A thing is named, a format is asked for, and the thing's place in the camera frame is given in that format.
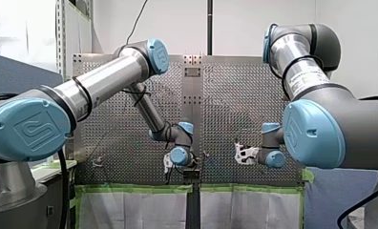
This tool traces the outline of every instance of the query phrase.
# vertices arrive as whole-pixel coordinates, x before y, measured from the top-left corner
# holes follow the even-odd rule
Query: logo
[[[292,117],[290,117],[289,124],[285,130],[285,135],[287,140],[293,147],[297,146],[297,140],[301,134],[302,131],[300,130],[297,122]]]
[[[48,112],[34,114],[14,125],[14,129],[33,151],[60,136],[60,131]]]
[[[159,59],[162,63],[167,62],[167,58],[166,58],[166,50],[165,50],[163,47],[158,47],[158,48],[156,49],[156,52],[157,52],[157,57],[158,57],[158,59]]]

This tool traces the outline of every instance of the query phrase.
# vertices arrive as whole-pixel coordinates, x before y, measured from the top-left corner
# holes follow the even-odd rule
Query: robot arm
[[[159,40],[150,39],[119,49],[113,61],[53,89],[41,86],[12,99],[0,100],[0,158],[33,161],[53,155],[61,149],[77,122],[114,94],[127,89],[137,93],[131,96],[152,138],[175,142],[179,159],[184,157],[179,163],[191,164],[193,125],[180,123],[169,127],[143,91],[142,82],[154,74],[165,73],[168,66],[165,46]]]
[[[289,153],[307,166],[378,170],[378,100],[356,99],[328,79],[341,56],[336,34],[323,25],[271,27],[264,45],[263,60],[291,100],[283,115]]]

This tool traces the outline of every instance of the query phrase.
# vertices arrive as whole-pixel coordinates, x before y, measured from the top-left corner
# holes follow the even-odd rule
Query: label sticker
[[[293,75],[288,81],[288,86],[293,96],[297,96],[297,94],[310,87],[325,83],[329,83],[329,79],[321,69],[309,68]]]

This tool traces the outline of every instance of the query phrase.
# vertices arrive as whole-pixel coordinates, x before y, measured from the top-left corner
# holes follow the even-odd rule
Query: white wall
[[[270,24],[314,23],[311,0],[215,0],[214,55],[263,54],[263,34]]]
[[[94,0],[94,52],[125,44],[143,0]],[[206,0],[149,1],[130,42],[160,38],[169,53],[206,52]],[[262,55],[271,23],[322,23],[338,34],[333,81],[358,96],[378,94],[378,0],[215,0],[214,55]]]
[[[94,52],[124,45],[143,0],[94,0]],[[206,52],[207,1],[148,1],[130,43],[159,38],[169,53]]]
[[[143,1],[94,0],[94,52],[111,53],[126,42]],[[219,55],[261,55],[272,23],[314,22],[311,0],[215,0],[214,50]],[[207,1],[149,1],[130,42],[160,38],[169,53],[207,52]]]
[[[316,22],[337,33],[342,48],[332,81],[357,97],[378,94],[378,0],[317,0]]]

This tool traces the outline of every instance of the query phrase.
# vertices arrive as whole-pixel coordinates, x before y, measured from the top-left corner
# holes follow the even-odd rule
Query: perforated metal panel
[[[88,72],[111,58],[75,55],[74,75]],[[189,64],[184,63],[183,56],[171,56],[168,73],[153,76],[146,85],[166,120],[178,122],[184,116],[201,116],[201,124],[196,127],[200,133],[199,147],[194,148],[199,148],[197,154],[210,156],[201,167],[202,182],[297,185],[301,170],[288,155],[286,166],[279,170],[238,165],[234,159],[236,138],[243,144],[260,146],[262,124],[281,122],[285,102],[280,80],[270,74],[258,57],[202,56],[201,62],[200,83],[196,77],[193,80],[197,83],[183,85],[188,83],[184,72]],[[193,94],[196,105],[193,96],[188,99],[191,91],[197,92]],[[188,109],[189,101],[197,108]],[[150,140],[147,133],[148,127],[129,95],[116,94],[100,105],[85,121],[80,136],[78,132],[75,136],[75,149],[85,157],[78,165],[76,182],[164,183],[162,160],[169,150],[165,150],[164,143]],[[178,173],[172,176],[175,183],[180,179]]]
[[[258,57],[205,56],[203,71],[201,149],[210,157],[202,181],[295,185],[301,173],[288,153],[281,169],[239,165],[233,154],[236,139],[261,146],[262,124],[282,122],[286,102],[281,81]]]
[[[78,75],[112,57],[81,54],[74,58],[74,73]],[[153,102],[171,123],[179,122],[181,117],[181,73],[181,64],[172,62],[168,73],[153,76],[145,83]],[[74,145],[85,157],[76,170],[77,183],[164,183],[163,156],[171,146],[165,150],[165,143],[149,138],[148,127],[128,94],[116,94],[93,110],[76,135],[81,135],[82,145],[77,136]],[[181,177],[175,174],[171,181],[180,182]]]

